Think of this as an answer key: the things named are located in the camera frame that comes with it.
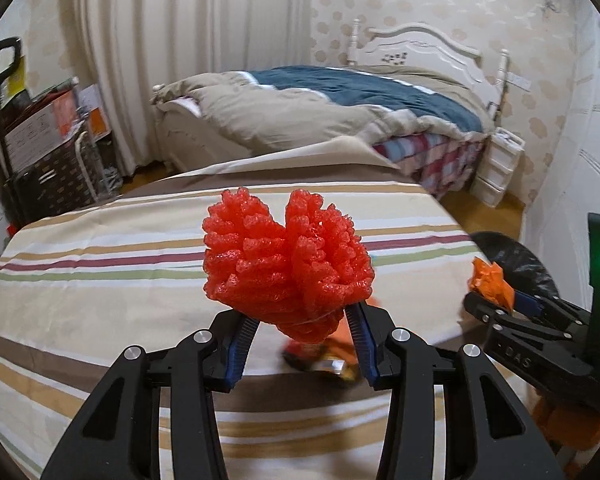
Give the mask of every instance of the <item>blue blanket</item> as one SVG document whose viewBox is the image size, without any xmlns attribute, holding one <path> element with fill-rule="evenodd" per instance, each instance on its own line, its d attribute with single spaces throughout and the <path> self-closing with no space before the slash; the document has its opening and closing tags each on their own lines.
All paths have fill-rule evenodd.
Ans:
<svg viewBox="0 0 600 480">
<path fill-rule="evenodd" d="M 455 124 L 462 132 L 482 133 L 478 116 L 453 99 L 391 79 L 317 66 L 283 66 L 251 72 L 251 75 L 259 84 L 271 85 L 278 90 L 309 88 L 322 92 L 342 106 L 382 105 L 391 110 L 408 108 L 417 117 L 439 117 Z"/>
</svg>

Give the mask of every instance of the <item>floral wallpaper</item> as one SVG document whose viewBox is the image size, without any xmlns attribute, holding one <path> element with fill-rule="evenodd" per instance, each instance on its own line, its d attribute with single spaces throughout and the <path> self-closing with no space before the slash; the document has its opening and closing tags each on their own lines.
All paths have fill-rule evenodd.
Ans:
<svg viewBox="0 0 600 480">
<path fill-rule="evenodd" d="M 500 51 L 510 70 L 532 82 L 531 92 L 509 85 L 501 126 L 526 140 L 525 156 L 509 186 L 533 202 L 564 127 L 576 59 L 573 0 L 312 0 L 312 61 L 342 66 L 353 19 L 369 27 L 425 22 L 478 48 L 482 68 L 496 74 Z"/>
<path fill-rule="evenodd" d="M 0 40 L 9 36 L 22 38 L 32 96 L 73 75 L 84 86 L 94 82 L 78 41 L 72 0 L 14 0 L 0 20 Z M 9 241 L 8 224 L 0 203 L 0 255 Z"/>
</svg>

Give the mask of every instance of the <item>curtain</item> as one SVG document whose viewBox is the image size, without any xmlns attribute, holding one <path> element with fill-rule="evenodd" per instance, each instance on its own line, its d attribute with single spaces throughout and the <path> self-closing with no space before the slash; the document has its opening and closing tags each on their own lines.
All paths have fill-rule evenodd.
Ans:
<svg viewBox="0 0 600 480">
<path fill-rule="evenodd" d="M 74 0 L 125 173 L 160 160 L 152 87 L 307 64 L 311 0 Z"/>
</svg>

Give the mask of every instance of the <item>black plastic bag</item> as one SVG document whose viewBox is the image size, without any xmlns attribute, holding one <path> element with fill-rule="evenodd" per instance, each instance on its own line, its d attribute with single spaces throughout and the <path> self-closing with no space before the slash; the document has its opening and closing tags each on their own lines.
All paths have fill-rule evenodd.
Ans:
<svg viewBox="0 0 600 480">
<path fill-rule="evenodd" d="M 505 281 L 516 290 L 544 298 L 560 296 L 546 267 L 520 242 L 491 231 L 480 231 L 470 237 L 491 262 L 502 267 Z"/>
</svg>

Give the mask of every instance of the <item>headboard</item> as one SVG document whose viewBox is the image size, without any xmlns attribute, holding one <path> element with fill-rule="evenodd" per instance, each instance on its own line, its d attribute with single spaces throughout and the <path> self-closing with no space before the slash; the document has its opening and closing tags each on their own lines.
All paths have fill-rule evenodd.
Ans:
<svg viewBox="0 0 600 480">
<path fill-rule="evenodd" d="M 491 117 L 496 116 L 509 71 L 507 50 L 502 50 L 498 74 L 491 84 L 476 64 L 482 56 L 479 50 L 458 43 L 426 23 L 407 23 L 389 29 L 370 28 L 369 33 L 373 35 L 372 39 L 364 48 L 359 48 L 360 20 L 354 20 L 347 53 L 349 65 L 406 65 L 441 73 L 473 91 Z"/>
</svg>

